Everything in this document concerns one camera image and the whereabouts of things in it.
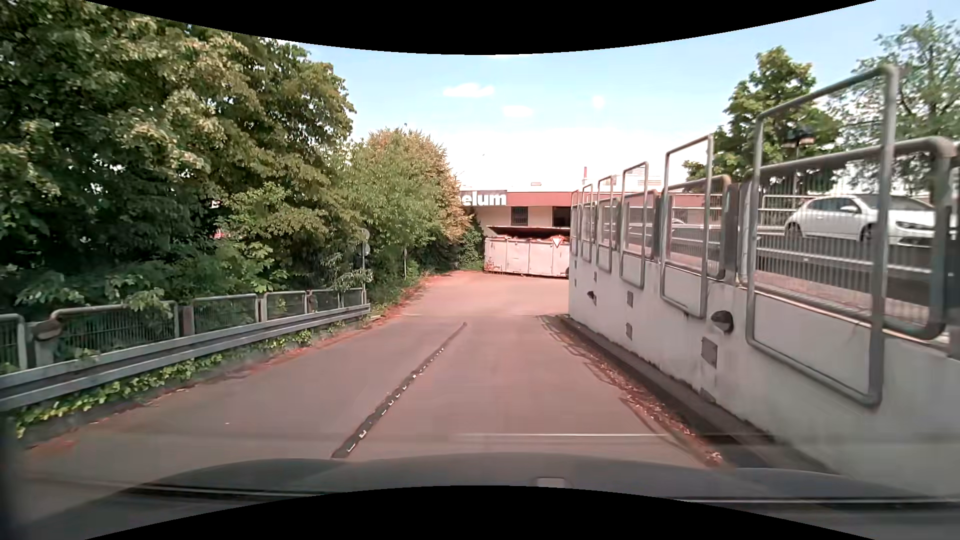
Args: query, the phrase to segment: building sign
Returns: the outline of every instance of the building sign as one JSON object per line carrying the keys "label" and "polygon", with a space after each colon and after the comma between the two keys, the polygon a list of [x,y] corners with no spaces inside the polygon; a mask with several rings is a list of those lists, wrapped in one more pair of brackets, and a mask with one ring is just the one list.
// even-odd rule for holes
{"label": "building sign", "polygon": [[507,190],[461,191],[460,201],[465,207],[506,207]]}

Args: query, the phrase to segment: foliage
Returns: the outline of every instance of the foliage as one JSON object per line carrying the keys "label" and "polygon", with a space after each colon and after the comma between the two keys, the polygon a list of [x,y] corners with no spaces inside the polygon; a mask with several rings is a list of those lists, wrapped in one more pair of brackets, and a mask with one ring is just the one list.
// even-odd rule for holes
{"label": "foliage", "polygon": [[[335,331],[343,325],[330,327],[327,331]],[[80,390],[57,398],[52,403],[41,403],[20,407],[12,412],[16,422],[17,437],[22,437],[26,429],[51,418],[60,418],[75,412],[86,412],[97,405],[103,405],[118,400],[132,399],[143,395],[154,388],[160,388],[171,383],[184,383],[193,379],[197,374],[209,371],[225,362],[243,357],[250,351],[274,352],[287,347],[291,343],[301,346],[310,345],[314,332],[303,330],[281,335],[272,339],[265,339],[237,349],[230,349],[222,353],[200,356],[184,360],[168,366],[157,368],[139,375],[114,380],[99,386]]]}
{"label": "foliage", "polygon": [[[343,80],[272,39],[80,0],[0,12],[0,309],[329,283]],[[218,229],[228,238],[214,240]]]}
{"label": "foliage", "polygon": [[469,219],[445,150],[429,136],[371,133],[350,148],[344,182],[351,208],[371,234],[371,298],[394,297],[418,274],[411,271],[414,262],[418,269],[454,267]]}
{"label": "foliage", "polygon": [[[960,28],[956,21],[938,23],[932,12],[924,22],[906,24],[890,36],[876,38],[882,52],[859,61],[854,73],[884,63],[902,68],[897,96],[897,139],[960,135]],[[850,150],[879,144],[883,84],[873,79],[852,87],[831,103],[843,122],[840,139]],[[851,184],[876,188],[876,161],[852,172]],[[897,160],[894,179],[910,194],[931,188],[929,156],[911,155]]]}
{"label": "foliage", "polygon": [[[809,93],[816,85],[811,73],[812,64],[793,61],[783,47],[775,47],[756,55],[756,70],[737,83],[724,110],[730,116],[726,126],[719,126],[713,134],[713,174],[730,175],[734,182],[750,180],[754,160],[754,132],[756,118],[761,112],[791,99]],[[785,113],[767,118],[763,129],[763,163],[779,163],[797,156],[793,148],[783,148],[787,133],[807,127],[816,134],[813,145],[800,149],[801,158],[829,151],[837,136],[836,122],[815,104],[808,103]],[[697,161],[685,161],[688,180],[706,176],[705,166]],[[798,175],[799,193],[829,189],[834,180],[831,174],[807,172]],[[765,185],[773,191],[790,193],[792,179],[768,180]]]}
{"label": "foliage", "polygon": [[476,217],[470,219],[470,228],[461,240],[463,248],[457,255],[458,267],[464,270],[483,270],[484,236]]}

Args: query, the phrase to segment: cloud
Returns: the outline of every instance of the cloud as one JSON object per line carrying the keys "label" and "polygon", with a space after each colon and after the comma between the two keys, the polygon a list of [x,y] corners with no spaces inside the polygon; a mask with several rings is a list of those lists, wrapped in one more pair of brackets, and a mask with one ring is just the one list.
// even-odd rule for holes
{"label": "cloud", "polygon": [[459,86],[444,88],[446,97],[487,97],[493,95],[493,86],[481,87],[477,83],[463,83]]}
{"label": "cloud", "polygon": [[507,118],[524,118],[533,116],[534,110],[522,105],[507,105],[503,108],[503,115]]}

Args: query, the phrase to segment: white line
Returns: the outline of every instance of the white line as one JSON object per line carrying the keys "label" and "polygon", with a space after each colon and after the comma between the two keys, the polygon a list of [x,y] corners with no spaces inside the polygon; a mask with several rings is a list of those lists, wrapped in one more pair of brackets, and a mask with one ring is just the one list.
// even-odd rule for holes
{"label": "white line", "polygon": [[660,433],[461,433],[464,437],[663,437]]}

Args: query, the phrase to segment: street lamp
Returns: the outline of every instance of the street lamp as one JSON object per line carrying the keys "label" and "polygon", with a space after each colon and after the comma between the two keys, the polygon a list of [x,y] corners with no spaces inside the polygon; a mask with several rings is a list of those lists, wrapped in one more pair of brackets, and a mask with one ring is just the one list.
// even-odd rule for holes
{"label": "street lamp", "polygon": [[[798,128],[791,128],[786,132],[786,140],[781,145],[783,148],[796,148],[797,151],[794,153],[794,160],[800,158],[800,149],[813,144],[817,140],[816,134],[813,130],[807,126],[800,126]],[[797,171],[793,171],[793,189],[790,191],[793,195],[797,195]]]}

